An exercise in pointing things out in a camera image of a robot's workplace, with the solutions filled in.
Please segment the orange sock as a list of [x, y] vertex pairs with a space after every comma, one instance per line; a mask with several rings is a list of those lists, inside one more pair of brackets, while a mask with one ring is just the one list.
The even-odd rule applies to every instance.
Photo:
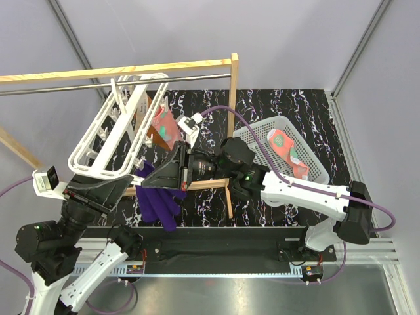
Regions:
[[[138, 105], [136, 111], [135, 132], [137, 132], [139, 127], [141, 126], [144, 116], [146, 115], [146, 112], [151, 103], [152, 99], [148, 96], [147, 93], [144, 93], [140, 99], [140, 104]], [[158, 145], [166, 151], [169, 151], [167, 143], [162, 139], [162, 137], [159, 135], [158, 131], [153, 125], [151, 125], [148, 129], [147, 136], [153, 138], [154, 144]]]

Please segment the purple sock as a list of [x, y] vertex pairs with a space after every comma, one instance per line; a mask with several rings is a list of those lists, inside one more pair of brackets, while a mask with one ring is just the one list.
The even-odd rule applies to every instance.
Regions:
[[175, 217], [180, 214], [177, 200], [183, 200], [186, 192], [142, 186], [136, 186], [135, 190], [142, 220], [147, 223], [159, 220], [165, 231], [174, 231], [177, 227]]

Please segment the white plastic clip hanger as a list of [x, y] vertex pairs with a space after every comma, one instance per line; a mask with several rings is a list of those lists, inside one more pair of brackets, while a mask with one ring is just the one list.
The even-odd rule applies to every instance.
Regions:
[[[111, 92], [68, 158], [75, 174], [102, 180], [128, 175], [142, 145], [152, 145], [147, 135], [166, 92], [169, 76], [165, 73], [124, 75], [110, 80]], [[123, 136], [129, 137], [121, 167], [108, 170]]]

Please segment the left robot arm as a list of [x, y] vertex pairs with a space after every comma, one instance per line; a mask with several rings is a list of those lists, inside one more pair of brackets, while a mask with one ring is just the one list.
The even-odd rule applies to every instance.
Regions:
[[98, 180], [76, 175], [61, 182], [54, 168], [33, 172], [38, 196], [64, 200], [58, 221], [27, 224], [16, 235], [16, 253], [31, 266], [33, 285], [24, 314], [77, 314], [98, 285], [126, 259], [136, 259], [142, 251], [142, 236], [127, 225], [112, 230], [110, 241], [90, 266], [66, 285], [82, 248], [77, 246], [95, 217], [116, 208], [133, 181], [125, 175]]

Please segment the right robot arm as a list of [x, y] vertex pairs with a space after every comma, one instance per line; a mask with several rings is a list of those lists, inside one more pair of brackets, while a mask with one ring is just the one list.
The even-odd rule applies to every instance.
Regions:
[[228, 190], [241, 200], [258, 198], [273, 207], [293, 204], [327, 216], [309, 226], [298, 243], [299, 255], [315, 259], [337, 242], [367, 245], [371, 239], [371, 199], [365, 184], [329, 186], [287, 178], [254, 163], [255, 153], [239, 137], [226, 138], [218, 154], [176, 142], [160, 166], [144, 177], [142, 187], [187, 190], [193, 181], [227, 178]]

